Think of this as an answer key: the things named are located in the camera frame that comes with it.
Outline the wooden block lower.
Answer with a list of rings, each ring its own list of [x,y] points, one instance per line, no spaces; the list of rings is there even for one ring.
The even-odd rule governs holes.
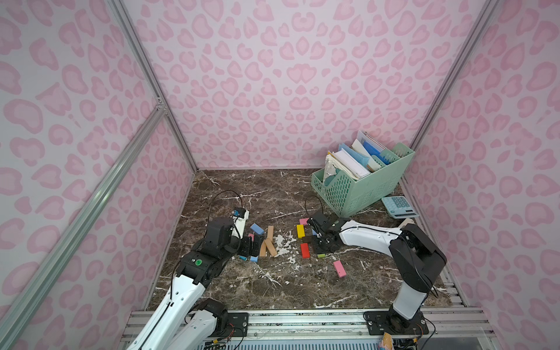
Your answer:
[[[265,241],[262,242],[261,247],[260,247],[260,257],[261,258],[266,257],[266,243],[265,243]]]

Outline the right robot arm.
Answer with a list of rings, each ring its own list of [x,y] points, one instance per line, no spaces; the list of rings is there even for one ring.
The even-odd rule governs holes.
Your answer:
[[[313,245],[319,252],[334,253],[343,246],[356,246],[393,259],[402,284],[388,311],[391,321],[405,324],[419,315],[447,264],[446,255],[415,224],[382,228],[335,214],[328,217],[320,211],[310,216],[307,224],[315,232]]]

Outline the blue folder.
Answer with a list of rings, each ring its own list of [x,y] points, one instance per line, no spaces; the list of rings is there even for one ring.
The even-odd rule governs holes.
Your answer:
[[[390,161],[387,160],[379,150],[377,150],[374,146],[372,146],[370,143],[368,143],[367,141],[363,141],[362,142],[363,147],[365,148],[365,150],[370,154],[370,156],[376,156],[377,158],[379,158],[384,164],[389,165]]]

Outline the white papers stack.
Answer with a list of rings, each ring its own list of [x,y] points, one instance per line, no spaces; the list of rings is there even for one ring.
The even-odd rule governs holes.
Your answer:
[[[329,152],[325,158],[323,182],[339,172],[344,173],[349,178],[357,181],[365,178],[371,172],[361,163],[355,160],[347,151]]]

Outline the wooden box at right wall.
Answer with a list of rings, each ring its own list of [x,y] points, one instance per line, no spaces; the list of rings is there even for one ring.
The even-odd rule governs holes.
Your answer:
[[[403,228],[408,224],[416,224],[416,222],[412,218],[406,218],[405,220],[402,221],[402,223],[398,227]]]

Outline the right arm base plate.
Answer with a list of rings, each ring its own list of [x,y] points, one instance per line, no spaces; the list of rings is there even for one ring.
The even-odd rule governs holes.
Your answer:
[[[369,335],[406,335],[421,337],[429,333],[426,319],[421,311],[417,311],[412,319],[405,319],[398,312],[390,309],[384,312],[365,312],[363,318]]]

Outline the light blue block upper left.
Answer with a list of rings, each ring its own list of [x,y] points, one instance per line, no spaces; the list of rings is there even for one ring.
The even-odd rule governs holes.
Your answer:
[[[256,223],[252,224],[250,228],[252,232],[258,236],[262,236],[264,234],[264,230]]]

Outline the yellow block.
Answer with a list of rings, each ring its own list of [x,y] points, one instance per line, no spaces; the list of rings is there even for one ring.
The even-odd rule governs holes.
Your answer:
[[[304,225],[297,225],[296,226],[298,239],[303,239],[306,236]]]

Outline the green plastic file basket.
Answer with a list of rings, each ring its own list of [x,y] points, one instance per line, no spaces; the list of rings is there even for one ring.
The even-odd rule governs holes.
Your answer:
[[[311,175],[312,188],[338,216],[351,217],[393,193],[415,156],[415,152],[402,143],[385,153],[392,158],[392,163],[362,179],[354,180],[339,171],[325,181],[324,171],[316,171]]]

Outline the grey calculator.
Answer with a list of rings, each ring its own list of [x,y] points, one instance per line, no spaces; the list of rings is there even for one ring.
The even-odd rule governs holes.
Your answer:
[[[407,198],[402,195],[384,197],[382,198],[382,204],[388,215],[394,219],[415,218],[419,215]]]

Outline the front aluminium rail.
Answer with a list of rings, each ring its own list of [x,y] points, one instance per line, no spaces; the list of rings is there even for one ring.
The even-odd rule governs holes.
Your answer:
[[[377,349],[384,335],[369,335],[363,314],[380,309],[260,310],[249,314],[245,338],[205,345],[225,349]],[[123,349],[146,325],[152,312],[134,312],[120,342]],[[423,311],[427,335],[391,335],[399,347],[415,349],[499,349],[497,336],[481,309],[427,308]]]

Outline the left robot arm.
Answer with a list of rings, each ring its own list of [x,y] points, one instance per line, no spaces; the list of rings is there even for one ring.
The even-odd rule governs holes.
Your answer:
[[[175,268],[168,292],[129,349],[199,349],[210,338],[228,341],[247,336],[248,315],[230,316],[223,303],[201,300],[211,281],[224,270],[247,240],[249,212],[209,221],[205,236]]]

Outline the red block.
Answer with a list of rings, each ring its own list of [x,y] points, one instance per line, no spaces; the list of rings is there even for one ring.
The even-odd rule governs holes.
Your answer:
[[[309,245],[307,243],[302,243],[300,245],[300,250],[303,259],[309,259],[311,257]]]

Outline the wooden block diagonal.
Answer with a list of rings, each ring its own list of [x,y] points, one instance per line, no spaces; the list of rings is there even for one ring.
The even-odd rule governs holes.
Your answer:
[[[277,250],[271,239],[265,240],[266,249],[270,252],[271,257],[276,257],[278,255]]]

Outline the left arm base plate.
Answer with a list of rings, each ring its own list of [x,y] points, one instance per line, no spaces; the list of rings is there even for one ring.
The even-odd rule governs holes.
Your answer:
[[[246,312],[224,312],[214,315],[207,310],[199,310],[191,318],[193,325],[200,323],[202,329],[194,327],[207,338],[245,337],[248,333],[249,314]]]

